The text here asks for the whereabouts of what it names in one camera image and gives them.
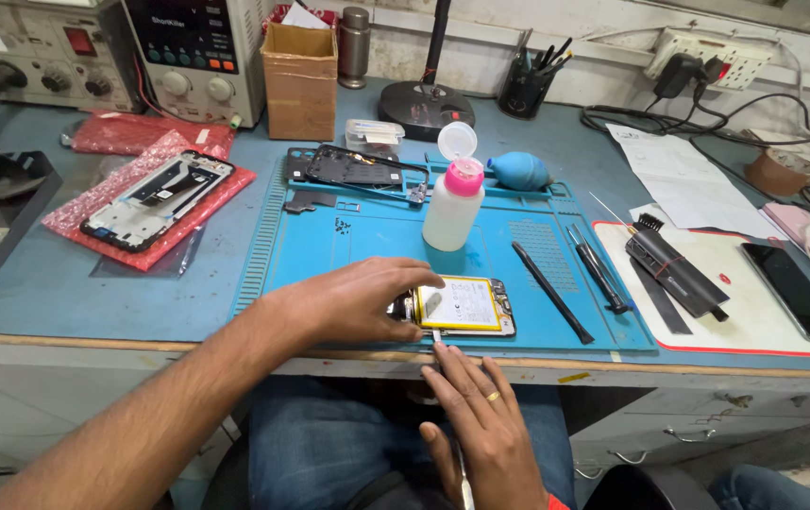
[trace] battery label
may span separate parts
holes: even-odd
[[[422,326],[501,331],[486,279],[443,277],[444,289],[418,288]]]

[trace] metal thermos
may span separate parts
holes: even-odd
[[[361,7],[345,7],[339,37],[339,83],[343,87],[364,88],[370,53],[370,15]]]

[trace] orange sleeve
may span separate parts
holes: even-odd
[[[569,507],[559,501],[556,496],[550,494],[550,503],[547,504],[547,510],[569,510]]]

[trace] power supply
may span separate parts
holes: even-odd
[[[253,127],[266,105],[261,20],[275,0],[122,0],[160,105]]]
[[[118,0],[94,7],[0,0],[0,61],[27,76],[0,99],[141,111],[131,32]]]

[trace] hand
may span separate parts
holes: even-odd
[[[274,290],[250,309],[261,320],[281,321],[283,335],[305,349],[324,341],[418,341],[416,324],[390,319],[386,308],[402,292],[445,286],[427,262],[373,257]]]
[[[457,347],[435,342],[433,349],[446,376],[429,366],[422,368],[422,375],[446,410],[461,443],[475,508],[546,510],[549,493],[540,478],[515,393],[499,365],[484,357],[491,381]],[[499,398],[492,402],[487,399],[497,391]],[[461,468],[446,434],[433,423],[424,422],[421,435],[437,465],[446,496],[456,508],[464,507]]]

